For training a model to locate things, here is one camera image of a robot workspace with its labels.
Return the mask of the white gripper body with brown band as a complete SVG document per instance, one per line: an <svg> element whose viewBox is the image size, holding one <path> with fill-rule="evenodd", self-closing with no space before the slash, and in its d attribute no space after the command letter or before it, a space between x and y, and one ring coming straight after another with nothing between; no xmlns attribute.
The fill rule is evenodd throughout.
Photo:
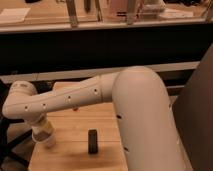
<svg viewBox="0 0 213 171"><path fill-rule="evenodd" d="M32 139L43 145L45 148L51 148L55 145L54 128L50 121L43 120L38 125L32 127Z"/></svg>

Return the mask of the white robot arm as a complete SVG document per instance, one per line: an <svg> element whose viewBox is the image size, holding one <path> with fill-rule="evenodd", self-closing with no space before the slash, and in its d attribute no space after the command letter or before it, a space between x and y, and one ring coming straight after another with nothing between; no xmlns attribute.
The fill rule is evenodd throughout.
<svg viewBox="0 0 213 171"><path fill-rule="evenodd" d="M37 132L38 121L48 112L104 102L114 105L128 171L187 171L166 87L156 72L144 66L42 94L32 83L16 81L2 114L25 120Z"/></svg>

